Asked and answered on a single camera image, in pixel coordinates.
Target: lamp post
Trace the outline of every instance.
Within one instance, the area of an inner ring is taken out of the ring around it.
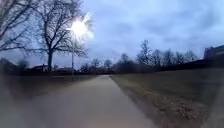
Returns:
[[[84,17],[77,17],[67,30],[72,31],[75,35],[75,43],[81,43],[87,35],[93,38],[92,32],[89,31],[90,14],[87,13]],[[72,80],[74,80],[74,43],[72,42]]]

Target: paved path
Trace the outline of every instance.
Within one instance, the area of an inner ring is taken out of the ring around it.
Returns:
[[[154,128],[109,76],[18,105],[28,128]]]

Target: house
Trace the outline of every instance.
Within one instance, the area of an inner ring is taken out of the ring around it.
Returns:
[[[214,59],[224,56],[224,45],[218,47],[209,47],[204,51],[204,59]]]
[[[31,69],[46,72],[47,71],[47,65],[44,65],[44,64],[43,65],[38,65],[38,66],[34,66]]]

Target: field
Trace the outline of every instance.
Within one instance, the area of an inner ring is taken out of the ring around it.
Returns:
[[[220,93],[223,69],[114,75],[111,78],[159,127],[200,127]]]
[[[74,78],[71,76],[4,76],[2,82],[9,87],[15,98],[32,98],[94,77],[94,75],[80,75]]]

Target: dry grass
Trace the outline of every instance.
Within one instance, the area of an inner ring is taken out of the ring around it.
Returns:
[[[32,98],[62,89],[77,82],[94,78],[91,75],[75,76],[7,76],[4,83],[12,91],[15,98]]]
[[[202,69],[115,75],[112,79],[132,99],[143,102],[143,111],[159,126],[199,127],[208,117],[223,73],[223,69]],[[152,114],[150,106],[157,113]]]

